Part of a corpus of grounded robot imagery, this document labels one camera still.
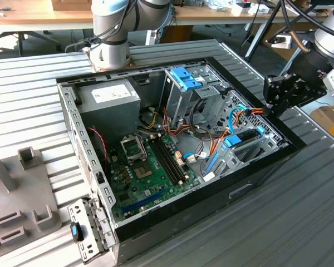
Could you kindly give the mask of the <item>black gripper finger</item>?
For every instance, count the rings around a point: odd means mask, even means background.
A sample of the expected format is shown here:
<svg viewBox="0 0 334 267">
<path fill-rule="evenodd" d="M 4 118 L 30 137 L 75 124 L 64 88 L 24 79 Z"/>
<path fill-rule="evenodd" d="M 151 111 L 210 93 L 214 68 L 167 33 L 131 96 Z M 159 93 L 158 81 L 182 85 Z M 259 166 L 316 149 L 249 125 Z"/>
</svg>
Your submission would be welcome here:
<svg viewBox="0 0 334 267">
<path fill-rule="evenodd" d="M 279 100 L 275 102 L 271 108 L 271 113 L 275 117 L 280 117 L 286 110 L 292 107 L 302 107 L 305 106 L 323 96 L 326 95 L 326 90 L 311 90 L 307 89 L 302 91 L 300 94 L 296 92 L 289 92 L 282 96 Z"/>
<path fill-rule="evenodd" d="M 294 76 L 285 73 L 281 76 L 268 75 L 264 78 L 263 97 L 266 105 L 264 114 L 283 114 L 292 108 L 290 91 L 293 88 Z"/>
</svg>

